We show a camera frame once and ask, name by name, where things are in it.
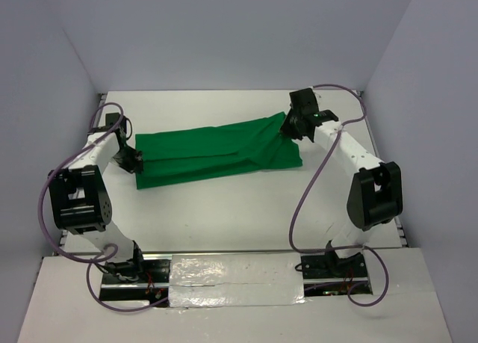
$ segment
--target cable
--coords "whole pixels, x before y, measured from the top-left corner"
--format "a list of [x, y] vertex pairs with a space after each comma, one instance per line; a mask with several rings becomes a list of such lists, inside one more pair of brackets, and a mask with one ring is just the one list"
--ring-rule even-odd
[[370, 302], [370, 303], [360, 303], [360, 302], [355, 301], [354, 299], [352, 299], [351, 293], [358, 285], [364, 284], [364, 282], [359, 282], [359, 283], [356, 283], [355, 285], [353, 285], [352, 287], [350, 287], [350, 289], [347, 292], [347, 296], [348, 296], [349, 300], [357, 306], [360, 306], [360, 307], [375, 306], [376, 304], [380, 303], [383, 300], [383, 298], [385, 297], [385, 295], [387, 294], [388, 286], [390, 284], [390, 279], [389, 279], [388, 270], [387, 270], [387, 267], [385, 266], [385, 263], [383, 262], [382, 258], [379, 256], [379, 254], [374, 249], [370, 248], [369, 246], [365, 246], [365, 245], [362, 246], [362, 245], [359, 245], [359, 244], [350, 245], [350, 246], [318, 248], [318, 249], [300, 249], [294, 243], [294, 227], [296, 225], [296, 221], [297, 221], [297, 217], [299, 216], [300, 209], [302, 208], [302, 206], [305, 202], [305, 199], [308, 196], [308, 193], [312, 189], [312, 186], [314, 186], [315, 182], [317, 181], [317, 178], [322, 173], [323, 168], [326, 166], [327, 162], [332, 157], [332, 153], [334, 152], [335, 148], [337, 147], [338, 141], [341, 139], [342, 130], [344, 129], [345, 126], [347, 126], [349, 124], [352, 124], [352, 123], [358, 123], [358, 122], [362, 121], [363, 119], [365, 119], [365, 117], [367, 116], [367, 108], [365, 107], [364, 101], [362, 100], [362, 98], [360, 96], [358, 96], [356, 93], [354, 93], [354, 91], [352, 89], [349, 89], [348, 87], [345, 87], [345, 86], [339, 85], [339, 84], [319, 84], [319, 85], [313, 86], [312, 89], [317, 89], [317, 88], [320, 88], [320, 87], [336, 87], [338, 89], [345, 90], [346, 92], [352, 94], [358, 100], [358, 102], [360, 103], [363, 114], [362, 114], [361, 117], [359, 117], [357, 119], [351, 119], [351, 120], [344, 121], [342, 123], [342, 126], [337, 131], [337, 137], [335, 138], [334, 142], [330, 146], [330, 150], [327, 152], [326, 157], [320, 163], [319, 168], [317, 169], [315, 174], [312, 176], [312, 179], [309, 182], [309, 184], [307, 185], [307, 188], [305, 188], [305, 191], [302, 194], [302, 197], [300, 198], [299, 203], [297, 204], [297, 207], [294, 211], [294, 215], [292, 216], [292, 220], [291, 220], [291, 225], [289, 226], [289, 244], [292, 247], [292, 250], [294, 250], [298, 253], [304, 253], [304, 254], [327, 253], [327, 252], [332, 252], [332, 251], [337, 251], [337, 250], [348, 250], [348, 249], [357, 249], [357, 248], [362, 249], [362, 250], [371, 251], [372, 254], [374, 254], [375, 257], [377, 257], [377, 259], [379, 260], [379, 262], [380, 262], [380, 264], [383, 268], [383, 272], [385, 274], [385, 287], [383, 289], [382, 294], [375, 301]]
[[[347, 283], [347, 278], [349, 278], [349, 274], [351, 273], [352, 273], [352, 267], [350, 267], [349, 271], [345, 275], [344, 280], [342, 281], [341, 287], [338, 289], [339, 292], [342, 292], [342, 288], [344, 288], [344, 286], [347, 287], [345, 284]], [[352, 281], [353, 281], [353, 274], [350, 277], [349, 283], [351, 283]]]
[[322, 288], [322, 287], [329, 287], [331, 285], [336, 285], [336, 282], [325, 282], [325, 283], [318, 283], [316, 285], [311, 285], [310, 287], [304, 288], [304, 292], [310, 291], [311, 289]]
[[119, 109], [119, 119], [113, 124], [113, 126], [111, 126], [101, 137], [99, 137], [98, 139], [96, 139], [91, 145], [88, 145], [86, 147], [84, 147], [83, 149], [81, 149], [80, 151], [78, 151], [76, 154], [73, 154], [71, 155], [70, 157], [66, 158], [65, 160], [63, 160], [48, 176], [48, 179], [46, 180], [45, 184], [43, 185], [41, 191], [40, 191], [40, 197], [38, 198], [38, 205], [37, 205], [37, 215], [38, 215], [38, 222], [40, 224], [40, 228], [42, 230], [42, 233], [43, 235], [45, 236], [45, 239], [47, 240], [47, 242], [50, 244], [50, 246], [52, 246], [53, 250], [68, 258], [68, 259], [71, 259], [72, 261], [75, 261], [75, 262], [80, 262], [80, 263], [91, 263], [91, 264], [94, 264], [94, 263], [101, 263], [101, 262], [105, 262], [109, 259], [112, 259], [118, 252], [118, 246], [116, 245], [111, 245], [109, 247], [112, 247], [113, 248], [113, 252], [110, 253], [109, 255], [106, 255], [105, 257], [103, 257], [102, 259], [100, 258], [94, 258], [94, 259], [82, 259], [80, 257], [77, 257], [75, 255], [72, 255], [71, 253], [68, 253], [67, 251], [64, 251], [62, 250], [58, 244], [55, 242], [55, 240], [50, 236], [49, 232], [48, 232], [48, 229], [46, 228], [46, 225], [45, 225], [45, 219], [43, 217], [43, 202], [45, 201], [45, 195], [46, 195], [46, 192], [50, 186], [50, 184], [52, 183], [53, 179], [56, 177], [56, 175], [65, 167], [67, 166], [71, 161], [73, 161], [78, 155], [81, 155], [85, 152], [88, 152], [90, 151], [96, 144], [98, 144], [99, 142], [101, 142], [102, 140], [104, 140], [109, 134], [111, 134], [112, 132], [114, 132], [119, 126], [120, 126], [120, 123], [122, 122], [122, 119], [124, 117], [124, 112], [123, 112], [123, 109], [121, 107], [121, 105], [115, 103], [115, 102], [109, 102], [109, 103], [106, 103], [104, 105], [101, 105], [99, 106], [95, 113], [93, 114], [92, 118], [91, 118], [91, 121], [90, 123], [93, 123], [94, 122], [94, 118], [96, 117], [96, 114], [102, 110], [105, 106], [109, 106], [109, 105], [112, 105], [112, 106], [116, 106], [118, 107]]
[[104, 266], [101, 266], [99, 263], [94, 264], [96, 268], [98, 268], [98, 271], [100, 271], [102, 274], [109, 274], [109, 272], [106, 270]]
[[[99, 255], [96, 255], [94, 259], [98, 259], [100, 256], [102, 256], [103, 253], [100, 253]], [[133, 312], [141, 312], [141, 311], [145, 311], [147, 309], [150, 309], [152, 307], [156, 307], [156, 306], [159, 306], [160, 304], [166, 302], [168, 300], [168, 296], [166, 296], [165, 298], [163, 299], [160, 299], [154, 303], [151, 303], [149, 304], [148, 306], [143, 306], [143, 307], [137, 307], [137, 308], [117, 308], [117, 307], [113, 307], [113, 306], [110, 306], [108, 304], [106, 304], [105, 302], [103, 302], [102, 300], [99, 299], [99, 297], [96, 296], [95, 294], [95, 291], [93, 290], [93, 287], [91, 286], [91, 281], [90, 281], [90, 272], [91, 272], [91, 267], [93, 266], [93, 263], [90, 262], [88, 264], [88, 267], [87, 267], [87, 276], [86, 276], [86, 279], [87, 279], [87, 286], [88, 286], [88, 291], [90, 292], [91, 294], [91, 297], [93, 297], [93, 299], [101, 306], [111, 310], [111, 311], [114, 311], [114, 312], [119, 312], [119, 313], [133, 313]]]
[[133, 123], [129, 118], [126, 118], [126, 122], [129, 123], [129, 127], [131, 128], [131, 131], [129, 132], [129, 136], [126, 137], [126, 141], [131, 139], [131, 136], [133, 136]]

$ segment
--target green cloth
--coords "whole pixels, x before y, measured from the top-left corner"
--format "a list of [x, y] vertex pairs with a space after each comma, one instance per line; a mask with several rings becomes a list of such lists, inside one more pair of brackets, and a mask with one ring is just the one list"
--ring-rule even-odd
[[302, 166], [299, 147], [279, 134], [284, 113], [218, 127], [136, 135], [144, 171], [136, 186], [178, 184], [213, 177]]

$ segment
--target white backdrop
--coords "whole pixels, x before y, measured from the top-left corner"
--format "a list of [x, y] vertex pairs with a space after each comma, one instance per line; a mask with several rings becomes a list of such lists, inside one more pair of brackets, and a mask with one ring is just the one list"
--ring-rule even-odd
[[364, 89], [410, 0], [47, 0], [96, 89]]
[[456, 343], [478, 336], [477, 17], [477, 0], [412, 0], [365, 91]]
[[52, 254], [37, 221], [40, 188], [83, 146], [98, 98], [45, 1], [0, 0], [0, 32], [0, 342], [11, 343]]

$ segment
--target folded cloth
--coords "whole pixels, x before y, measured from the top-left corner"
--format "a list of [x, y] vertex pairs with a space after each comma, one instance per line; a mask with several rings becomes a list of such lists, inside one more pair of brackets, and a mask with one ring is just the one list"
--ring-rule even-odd
[[299, 147], [279, 133], [285, 113], [218, 127], [137, 134], [144, 171], [138, 189], [302, 166]]

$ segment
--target black mounting bracket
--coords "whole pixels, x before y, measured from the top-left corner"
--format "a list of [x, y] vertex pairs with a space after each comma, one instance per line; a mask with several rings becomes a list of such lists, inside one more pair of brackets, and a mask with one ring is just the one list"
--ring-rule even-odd
[[[326, 245], [332, 247], [331, 241]], [[335, 251], [325, 252], [323, 255], [304, 255], [300, 257], [300, 269], [304, 279], [341, 278], [352, 269], [356, 276], [366, 277], [367, 267], [361, 253], [346, 259], [340, 259]]]
[[[83, 195], [73, 198], [79, 189], [83, 189]], [[57, 228], [80, 235], [103, 232], [111, 222], [111, 201], [98, 166], [63, 169], [53, 178], [49, 191]]]
[[128, 281], [131, 277], [134, 279], [145, 279], [144, 258], [140, 247], [133, 241], [133, 258], [125, 262], [106, 262], [103, 268], [120, 281]]
[[393, 161], [370, 170], [362, 168], [353, 176], [347, 213], [356, 227], [368, 231], [402, 211], [402, 174]]

